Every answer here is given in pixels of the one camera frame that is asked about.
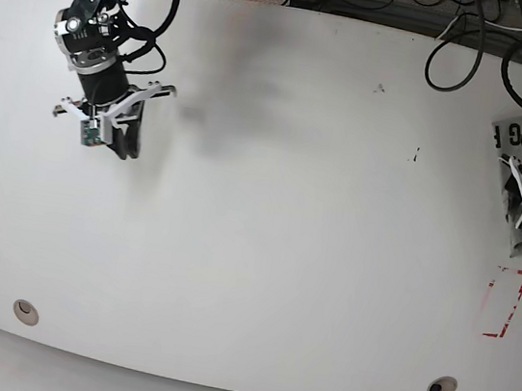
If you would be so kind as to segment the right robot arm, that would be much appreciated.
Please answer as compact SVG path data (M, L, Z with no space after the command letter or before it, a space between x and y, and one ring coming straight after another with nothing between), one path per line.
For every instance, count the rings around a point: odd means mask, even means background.
M171 0L162 24L155 29L138 25L124 9L127 0L73 0L55 18L54 35L77 74L80 99L65 97L54 116L69 114L80 126L83 146L106 146L121 160L137 159L141 128L148 100L176 94L174 86L151 82L139 88L129 81L127 64L152 51L171 26L180 0Z

